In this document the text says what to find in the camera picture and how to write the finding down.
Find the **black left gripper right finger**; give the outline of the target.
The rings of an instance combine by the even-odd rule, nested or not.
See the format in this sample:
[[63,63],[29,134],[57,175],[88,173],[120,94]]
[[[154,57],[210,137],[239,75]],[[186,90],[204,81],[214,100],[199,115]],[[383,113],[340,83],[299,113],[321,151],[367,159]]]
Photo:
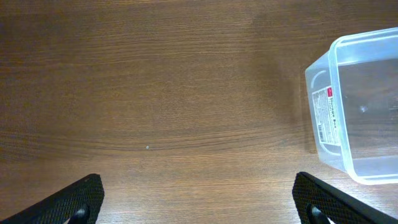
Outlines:
[[296,174],[292,196],[302,223],[397,223],[396,218],[307,172]]

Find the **clear plastic storage container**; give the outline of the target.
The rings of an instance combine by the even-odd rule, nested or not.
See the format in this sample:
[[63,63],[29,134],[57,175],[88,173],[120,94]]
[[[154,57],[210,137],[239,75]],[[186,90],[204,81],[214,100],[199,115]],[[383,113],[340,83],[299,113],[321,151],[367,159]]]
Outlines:
[[336,39],[305,71],[318,157],[365,185],[397,182],[397,29]]

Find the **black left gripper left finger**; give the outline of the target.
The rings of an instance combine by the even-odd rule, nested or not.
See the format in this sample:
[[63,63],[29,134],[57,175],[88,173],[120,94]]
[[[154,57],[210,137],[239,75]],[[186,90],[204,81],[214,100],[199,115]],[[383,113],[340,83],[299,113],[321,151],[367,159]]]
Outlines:
[[104,200],[98,174],[89,174],[1,223],[95,224]]

